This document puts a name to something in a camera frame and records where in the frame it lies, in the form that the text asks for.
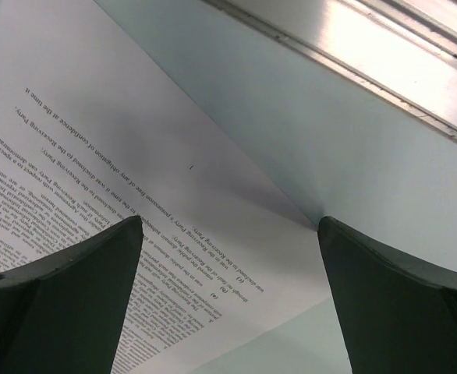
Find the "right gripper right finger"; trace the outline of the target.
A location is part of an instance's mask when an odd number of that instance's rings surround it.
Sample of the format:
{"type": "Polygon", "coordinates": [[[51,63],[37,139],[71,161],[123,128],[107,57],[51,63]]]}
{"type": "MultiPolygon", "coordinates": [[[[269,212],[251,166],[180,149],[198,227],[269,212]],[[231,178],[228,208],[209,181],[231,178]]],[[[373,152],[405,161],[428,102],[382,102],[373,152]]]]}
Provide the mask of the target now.
{"type": "Polygon", "coordinates": [[[318,239],[354,373],[457,373],[457,272],[333,217],[318,239]]]}

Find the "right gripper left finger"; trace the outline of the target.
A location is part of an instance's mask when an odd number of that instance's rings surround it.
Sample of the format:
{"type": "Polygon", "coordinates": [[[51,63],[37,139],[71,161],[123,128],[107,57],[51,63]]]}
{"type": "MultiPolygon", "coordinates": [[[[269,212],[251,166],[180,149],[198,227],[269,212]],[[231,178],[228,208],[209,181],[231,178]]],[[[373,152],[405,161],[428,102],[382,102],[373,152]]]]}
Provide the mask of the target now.
{"type": "Polygon", "coordinates": [[[142,244],[132,216],[0,273],[0,373],[109,373],[142,244]]]}

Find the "printed paper sheet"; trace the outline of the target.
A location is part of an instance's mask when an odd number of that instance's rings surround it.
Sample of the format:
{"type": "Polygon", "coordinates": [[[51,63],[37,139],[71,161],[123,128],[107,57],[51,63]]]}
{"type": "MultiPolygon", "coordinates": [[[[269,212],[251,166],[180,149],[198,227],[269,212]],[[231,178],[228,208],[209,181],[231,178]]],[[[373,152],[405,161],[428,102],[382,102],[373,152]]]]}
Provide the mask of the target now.
{"type": "Polygon", "coordinates": [[[138,215],[115,373],[186,373],[328,297],[317,233],[92,1],[0,7],[0,271],[138,215]]]}

